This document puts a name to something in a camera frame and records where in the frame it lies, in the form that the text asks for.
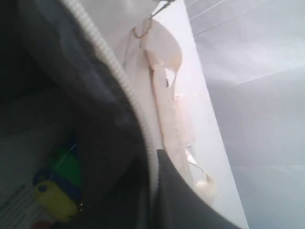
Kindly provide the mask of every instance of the zipper teeth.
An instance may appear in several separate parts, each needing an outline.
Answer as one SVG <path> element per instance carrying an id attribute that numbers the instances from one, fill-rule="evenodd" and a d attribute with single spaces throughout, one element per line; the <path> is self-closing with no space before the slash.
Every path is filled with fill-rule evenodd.
<path id="1" fill-rule="evenodd" d="M 147 125 L 145 115 L 142 109 L 138 97 L 134 92 L 130 84 L 130 80 L 125 74 L 121 64 L 115 57 L 113 51 L 108 46 L 107 42 L 104 40 L 100 34 L 98 28 L 95 26 L 92 19 L 89 17 L 88 13 L 84 9 L 83 5 L 79 0 L 60 0 L 66 8 L 74 15 L 75 19 L 81 25 L 83 31 L 90 39 L 91 43 L 94 45 L 96 52 L 98 52 L 98 57 L 102 58 L 105 62 L 113 76 L 116 78 L 121 88 L 124 90 L 129 102 L 132 105 L 133 111 L 135 112 L 140 128 L 144 137 L 147 156 L 148 156 L 148 167 L 149 167 L 149 178 L 150 178 L 150 204 L 151 207 L 155 201 L 158 185 L 159 185 L 159 162 L 157 152 L 153 146 L 152 136 L 150 134 L 150 129 Z"/>

